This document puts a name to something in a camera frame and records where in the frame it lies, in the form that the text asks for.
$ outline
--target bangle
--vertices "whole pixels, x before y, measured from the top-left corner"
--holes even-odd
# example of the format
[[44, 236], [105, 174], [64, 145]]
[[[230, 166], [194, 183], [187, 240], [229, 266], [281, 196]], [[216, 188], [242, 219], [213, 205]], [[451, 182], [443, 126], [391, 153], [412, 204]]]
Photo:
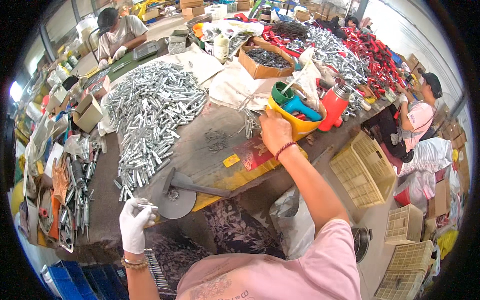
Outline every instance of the bangle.
[[275, 154], [275, 160], [278, 160], [278, 156], [280, 155], [280, 153], [282, 153], [283, 150], [287, 149], [288, 147], [292, 146], [292, 145], [296, 145], [297, 143], [296, 142], [288, 142], [286, 143], [283, 147], [280, 148], [280, 150]]
[[145, 258], [142, 259], [142, 262], [140, 264], [129, 263], [129, 262], [137, 262], [137, 261], [128, 261], [128, 262], [127, 261], [128, 260], [125, 259], [125, 256], [122, 256], [120, 262], [127, 269], [141, 270], [141, 269], [145, 269], [148, 266], [148, 260], [146, 260]]

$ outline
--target hand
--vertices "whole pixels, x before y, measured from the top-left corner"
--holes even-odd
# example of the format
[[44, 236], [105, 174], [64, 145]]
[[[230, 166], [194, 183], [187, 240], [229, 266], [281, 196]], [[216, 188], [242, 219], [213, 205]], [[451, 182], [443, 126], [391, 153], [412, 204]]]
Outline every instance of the hand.
[[115, 51], [115, 54], [112, 57], [113, 61], [121, 59], [125, 55], [126, 51], [127, 51], [127, 47], [120, 46], [120, 48], [118, 48], [118, 50]]
[[108, 61], [106, 59], [100, 60], [100, 62], [98, 63], [98, 68], [100, 70], [108, 68]]
[[285, 144], [292, 142], [292, 126], [279, 112], [267, 109], [266, 114], [260, 116], [260, 123], [263, 142], [273, 155]]
[[125, 202], [120, 213], [120, 231], [123, 249], [133, 254], [142, 254], [145, 248], [144, 226], [155, 224], [152, 208], [144, 208], [137, 216], [133, 215], [137, 204], [148, 204], [145, 198], [131, 198]]
[[407, 90], [404, 89], [401, 85], [399, 85], [398, 83], [395, 83], [395, 88], [398, 92], [400, 93], [403, 93], [403, 94], [406, 94], [407, 93]]
[[54, 158], [52, 166], [53, 196], [63, 205], [65, 205], [65, 196], [69, 186], [65, 160], [66, 156], [62, 155], [60, 163], [57, 165], [57, 158]]

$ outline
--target white work glove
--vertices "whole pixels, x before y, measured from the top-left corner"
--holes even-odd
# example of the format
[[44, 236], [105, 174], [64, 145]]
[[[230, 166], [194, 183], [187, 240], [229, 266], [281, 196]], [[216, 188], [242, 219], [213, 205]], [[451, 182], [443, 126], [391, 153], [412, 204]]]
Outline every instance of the white work glove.
[[125, 52], [127, 51], [127, 47], [125, 46], [120, 46], [120, 48], [115, 52], [115, 54], [112, 57], [113, 61], [121, 59], [124, 55]]
[[108, 68], [108, 61], [107, 60], [101, 60], [98, 63], [98, 68], [101, 69], [101, 70], [104, 70], [104, 69]]
[[400, 104], [402, 104], [403, 102], [408, 102], [407, 96], [405, 94], [400, 94], [400, 96], [398, 96], [398, 100], [400, 101]]
[[155, 224], [155, 215], [152, 214], [152, 208], [144, 208], [137, 216], [133, 215], [133, 210], [137, 204], [148, 204], [145, 198], [131, 198], [125, 202], [120, 213], [120, 231], [123, 249], [133, 254], [142, 254], [145, 248], [144, 226], [146, 224]]

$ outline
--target baseball cap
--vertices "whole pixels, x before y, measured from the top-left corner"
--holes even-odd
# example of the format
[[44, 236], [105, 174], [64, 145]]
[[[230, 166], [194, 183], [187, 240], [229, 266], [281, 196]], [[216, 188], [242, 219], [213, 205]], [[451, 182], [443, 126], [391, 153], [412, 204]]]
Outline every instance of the baseball cap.
[[112, 27], [116, 20], [119, 17], [119, 12], [118, 10], [112, 8], [112, 7], [107, 7], [104, 10], [100, 12], [98, 15], [98, 28], [99, 28], [99, 36], [102, 36], [104, 33], [108, 32], [110, 30], [110, 27]]
[[427, 84], [432, 88], [433, 96], [438, 99], [442, 96], [442, 86], [440, 85], [440, 80], [438, 80], [437, 75], [433, 73], [423, 73], [423, 79]]

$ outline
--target beige plastic crate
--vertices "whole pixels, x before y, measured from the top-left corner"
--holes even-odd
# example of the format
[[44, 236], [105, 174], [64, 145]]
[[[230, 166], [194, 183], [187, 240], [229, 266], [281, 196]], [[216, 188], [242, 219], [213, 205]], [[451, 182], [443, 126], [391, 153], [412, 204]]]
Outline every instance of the beige plastic crate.
[[395, 187], [397, 177], [385, 153], [363, 131], [329, 164], [357, 208], [385, 203]]
[[432, 258], [433, 243], [426, 240], [420, 243], [395, 247], [388, 271], [423, 271], [427, 273]]
[[382, 300], [413, 300], [424, 277], [423, 271], [386, 271], [374, 296]]
[[385, 243], [390, 245], [418, 243], [422, 224], [423, 212], [413, 204], [391, 210], [388, 213]]

